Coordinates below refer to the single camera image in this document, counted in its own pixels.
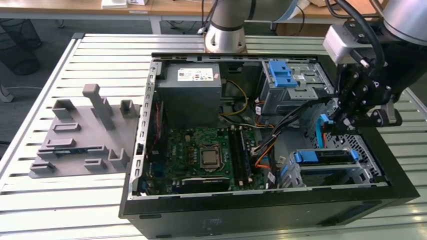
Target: wire mesh trash bin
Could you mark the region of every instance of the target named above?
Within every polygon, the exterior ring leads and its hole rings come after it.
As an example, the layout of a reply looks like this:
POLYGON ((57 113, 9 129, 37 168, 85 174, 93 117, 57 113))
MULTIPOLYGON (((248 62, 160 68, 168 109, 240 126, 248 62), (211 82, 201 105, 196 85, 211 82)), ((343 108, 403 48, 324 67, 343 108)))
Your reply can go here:
POLYGON ((41 40, 29 19, 2 18, 0 26, 22 48, 33 50, 41 46, 41 40))
POLYGON ((6 32, 0 33, 0 61, 16 75, 28 75, 40 68, 34 53, 24 49, 6 32))

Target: cable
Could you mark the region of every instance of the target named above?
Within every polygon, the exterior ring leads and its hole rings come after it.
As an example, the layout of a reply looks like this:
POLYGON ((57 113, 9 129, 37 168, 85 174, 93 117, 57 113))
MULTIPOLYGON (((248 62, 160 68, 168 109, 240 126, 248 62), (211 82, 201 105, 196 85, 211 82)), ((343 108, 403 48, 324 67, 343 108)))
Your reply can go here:
POLYGON ((155 149, 155 145, 157 143, 157 140, 159 140, 159 132, 160 132, 160 124, 159 124, 159 103, 155 104, 155 111, 156 111, 156 114, 155 114, 155 140, 153 140, 153 143, 152 143, 152 146, 151 146, 151 149, 149 149, 149 152, 147 154, 147 156, 152 153, 153 149, 155 149))
POLYGON ((205 24, 205 0, 201 0, 201 28, 204 27, 205 24))
POLYGON ((243 91, 241 87, 231 80, 227 80, 228 83, 231 83, 232 85, 235 85, 235 87, 240 90, 243 96, 244 96, 244 106, 243 108, 239 110, 239 111, 235 111, 235 112, 229 112, 229 113, 220 113, 219 115, 220 116, 232 116, 232 115, 236 115, 239 113, 243 113, 248 107, 248 96, 245 94, 245 91, 243 91))
POLYGON ((204 29, 207 24, 211 22, 212 20, 212 16, 213 16, 213 13, 215 13, 215 10, 216 10, 216 6, 217 6, 217 3, 219 3, 219 0, 215 0, 213 1, 213 5, 211 7, 211 10, 208 11, 208 14, 205 16, 205 20, 201 21, 201 28, 200 29, 204 29))
POLYGON ((371 28, 363 15, 357 12, 357 10, 345 0, 335 0, 335 1, 339 4, 339 6, 344 9, 344 11, 348 13, 348 15, 353 18, 355 22, 359 24, 373 48, 373 53, 375 53, 373 65, 376 66, 377 69, 383 68, 385 63, 384 50, 383 50, 380 40, 376 37, 376 34, 373 32, 373 29, 371 28))
POLYGON ((12 86, 12 87, 6 87, 5 89, 42 89, 42 87, 37 87, 37 86, 12 86))
POLYGON ((183 31, 181 34, 185 35, 185 33, 188 33, 188 32, 193 29, 193 27, 195 27, 195 25, 196 25, 196 22, 197 22, 197 21, 193 21, 193 24, 192 24, 191 28, 189 28, 187 31, 183 31))
MULTIPOLYGON (((232 111, 233 111, 233 112, 237 111, 237 110, 236 110, 236 104, 232 104, 232 105, 231 105, 231 108, 232 108, 232 111)), ((243 118, 241 114, 237 114, 236 117, 239 117, 239 119, 241 120, 241 123, 243 123, 243 124, 247 124, 247 121, 245 121, 245 119, 243 118)))
POLYGON ((327 103, 331 100, 329 97, 320 97, 316 100, 307 101, 303 105, 300 105, 297 108, 295 108, 280 120, 277 125, 273 127, 269 138, 253 149, 255 152, 257 152, 260 149, 263 149, 281 134, 281 129, 288 126, 292 122, 297 120, 300 117, 301 112, 312 107, 316 104, 327 103))
POLYGON ((321 134, 323 148, 327 148, 327 133, 321 134))
POLYGON ((220 115, 220 117, 221 117, 229 124, 232 124, 232 125, 248 126, 248 127, 251 127, 251 128, 255 128, 255 129, 263 129, 263 128, 264 128, 264 127, 261 127, 261 126, 253 126, 253 125, 247 124, 247 123, 237 123, 237 122, 232 121, 228 117, 225 117, 225 116, 223 116, 223 115, 220 115))
POLYGON ((380 2, 379 2, 379 0, 368 0, 369 1, 369 3, 371 3, 371 5, 372 5, 372 7, 373 7, 373 9, 375 9, 375 11, 376 11, 376 13, 380 15, 380 17, 383 18, 384 17, 384 13, 383 13, 383 6, 381 6, 381 4, 380 4, 380 2))
POLYGON ((296 33, 293 33, 291 36, 300 35, 303 28, 304 28, 304 24, 305 24, 305 13, 304 13, 303 9, 300 8, 300 6, 296 5, 296 7, 299 8, 300 13, 301 13, 301 23, 300 23, 299 31, 296 33))
MULTIPOLYGON (((335 18, 337 18, 337 19, 352 19, 352 18, 353 18, 351 15, 340 15, 340 14, 337 14, 337 13, 335 12, 333 8, 332 8, 332 5, 331 5, 329 0, 324 0, 324 2, 325 2, 327 10, 329 11, 331 15, 332 15, 335 18)), ((363 14, 361 16, 363 16, 363 18, 379 18, 379 17, 380 17, 377 14, 373 14, 373 13, 363 14)))
MULTIPOLYGON (((257 126, 257 127, 265 127, 265 124, 264 125, 261 125, 260 124, 260 122, 259 122, 259 119, 260 119, 260 115, 256 115, 256 118, 255 118, 255 125, 257 126)), ((272 125, 272 124, 268 124, 268 127, 272 129, 272 128, 275 128, 275 125, 272 125)))
POLYGON ((167 21, 167 23, 171 25, 171 29, 176 29, 176 26, 171 23, 171 21, 167 21))
POLYGON ((268 178, 268 189, 273 189, 276 187, 276 178, 277 178, 277 165, 276 165, 276 159, 275 159, 275 147, 271 148, 268 152, 268 165, 269 165, 269 172, 273 176, 273 181, 268 178))
POLYGON ((260 164, 260 161, 261 161, 263 157, 267 155, 267 153, 269 152, 269 150, 272 149, 275 143, 276 143, 276 141, 273 141, 273 143, 269 145, 269 147, 267 148, 267 150, 265 150, 265 151, 263 152, 263 154, 260 155, 257 161, 255 162, 255 167, 256 167, 256 168, 268 168, 268 169, 269 169, 268 166, 260 164))

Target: green motherboard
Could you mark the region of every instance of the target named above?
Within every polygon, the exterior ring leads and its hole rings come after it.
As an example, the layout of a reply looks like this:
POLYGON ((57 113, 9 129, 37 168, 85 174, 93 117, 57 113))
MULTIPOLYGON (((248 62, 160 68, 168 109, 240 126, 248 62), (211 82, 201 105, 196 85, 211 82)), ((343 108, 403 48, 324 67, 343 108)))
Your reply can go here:
MULTIPOLYGON (((156 180, 159 195, 176 194, 180 180, 188 178, 228 178, 228 191, 264 188, 261 171, 252 172, 248 184, 236 184, 228 128, 171 129, 167 136, 164 180, 156 180)), ((241 129, 247 149, 256 145, 251 128, 241 129)))

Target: motherboard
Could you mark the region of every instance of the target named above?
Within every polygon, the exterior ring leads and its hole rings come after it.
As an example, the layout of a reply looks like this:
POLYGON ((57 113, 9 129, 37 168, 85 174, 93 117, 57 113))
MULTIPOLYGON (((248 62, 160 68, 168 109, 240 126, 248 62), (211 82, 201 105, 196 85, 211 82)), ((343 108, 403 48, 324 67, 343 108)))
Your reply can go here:
POLYGON ((251 128, 171 129, 165 161, 153 162, 157 177, 147 181, 147 187, 159 195, 263 189, 263 173, 251 171, 255 145, 251 128), (236 152, 239 144, 244 150, 236 152))

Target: black cable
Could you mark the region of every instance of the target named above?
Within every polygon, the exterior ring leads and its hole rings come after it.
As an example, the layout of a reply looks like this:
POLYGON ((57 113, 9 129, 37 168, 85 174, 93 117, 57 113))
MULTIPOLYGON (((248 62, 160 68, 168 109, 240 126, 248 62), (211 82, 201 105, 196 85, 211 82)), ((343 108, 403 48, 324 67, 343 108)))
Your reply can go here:
POLYGON ((353 8, 353 6, 345 0, 335 0, 335 2, 344 9, 344 11, 348 13, 348 15, 353 18, 355 22, 357 23, 359 27, 361 28, 361 30, 365 34, 365 37, 372 45, 372 49, 373 49, 373 53, 375 53, 373 65, 377 69, 383 68, 384 63, 385 63, 384 50, 383 50, 380 40, 376 37, 376 34, 373 32, 373 29, 371 28, 363 15, 357 12, 357 10, 353 8))
POLYGON ((219 3, 219 0, 215 0, 213 5, 212 5, 212 7, 211 7, 211 10, 208 11, 205 20, 204 20, 204 22, 201 22, 201 27, 205 27, 205 25, 208 24, 208 22, 211 22, 212 16, 213 16, 213 12, 215 12, 215 9, 216 9, 216 6, 217 6, 217 3, 219 3))
MULTIPOLYGON (((352 19, 353 17, 351 15, 340 15, 335 12, 329 0, 324 0, 325 7, 331 13, 331 15, 337 19, 352 19)), ((377 14, 369 13, 361 15, 364 18, 379 18, 380 16, 377 14)))
POLYGON ((300 35, 303 28, 304 28, 304 24, 305 24, 305 13, 304 13, 303 9, 300 8, 300 6, 296 5, 296 7, 299 8, 300 13, 301 13, 301 23, 300 23, 299 31, 296 33, 293 33, 291 36, 300 35))
POLYGON ((171 25, 171 29, 176 29, 176 26, 171 23, 171 21, 167 21, 167 23, 171 25))
POLYGON ((272 182, 268 179, 268 182, 269 182, 268 189, 273 189, 273 188, 276 188, 276 182, 277 182, 277 166, 276 166, 276 159, 275 159, 275 147, 271 148, 267 156, 268 156, 269 171, 271 171, 271 174, 273 175, 273 179, 276 180, 275 182, 272 182))
POLYGON ((205 0, 201 0, 201 28, 205 24, 205 0))
POLYGON ((281 134, 283 128, 285 128, 292 122, 295 122, 300 114, 304 112, 305 109, 312 107, 316 104, 327 103, 331 100, 329 97, 321 97, 316 100, 309 100, 307 101, 303 105, 300 105, 297 108, 295 108, 280 120, 277 125, 273 127, 271 133, 269 133, 269 138, 256 147, 256 151, 263 149, 267 145, 272 143, 272 141, 277 138, 277 136, 281 134))
POLYGON ((193 24, 192 24, 191 28, 189 28, 188 30, 183 31, 181 34, 185 35, 185 33, 188 33, 188 32, 193 29, 193 27, 195 27, 195 25, 196 25, 196 22, 197 22, 197 21, 193 21, 193 24))
MULTIPOLYGON (((237 112, 237 110, 236 110, 236 104, 231 105, 231 108, 232 108, 232 112, 233 112, 233 113, 237 112)), ((247 121, 245 121, 245 119, 243 118, 241 113, 236 114, 235 116, 239 117, 239 119, 241 120, 241 123, 247 124, 247 121)))

